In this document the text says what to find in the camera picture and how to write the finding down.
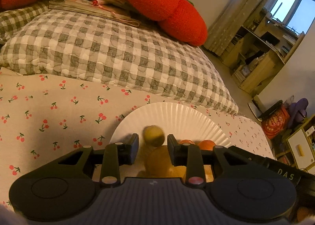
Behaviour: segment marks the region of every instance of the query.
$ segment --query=white logo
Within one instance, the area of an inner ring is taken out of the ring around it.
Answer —
[[[158,182],[157,181],[150,182],[150,185],[152,185],[152,186],[154,186],[155,184],[158,184]]]

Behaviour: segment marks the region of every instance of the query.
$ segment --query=beige curtain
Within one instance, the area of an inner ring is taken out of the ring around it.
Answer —
[[[221,56],[239,28],[262,0],[231,0],[220,18],[209,28],[204,47]]]

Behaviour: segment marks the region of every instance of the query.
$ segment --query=gray and white gingham fabric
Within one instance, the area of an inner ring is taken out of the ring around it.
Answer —
[[[4,45],[16,32],[38,15],[48,11],[47,0],[31,6],[0,12],[0,45]]]
[[[42,13],[2,47],[1,64],[23,75],[49,73],[120,85],[238,113],[200,48],[85,14]]]

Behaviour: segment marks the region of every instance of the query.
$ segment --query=drawer handle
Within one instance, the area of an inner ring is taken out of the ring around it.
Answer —
[[[304,157],[304,152],[303,152],[303,149],[302,149],[301,144],[299,144],[299,145],[297,146],[297,149],[299,150],[300,156],[301,156],[301,157]]]

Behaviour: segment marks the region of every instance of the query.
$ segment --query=green fruit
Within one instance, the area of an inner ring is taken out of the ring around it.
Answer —
[[[165,135],[160,127],[151,125],[147,126],[143,130],[143,139],[147,144],[153,147],[159,147],[163,145],[165,141]]]

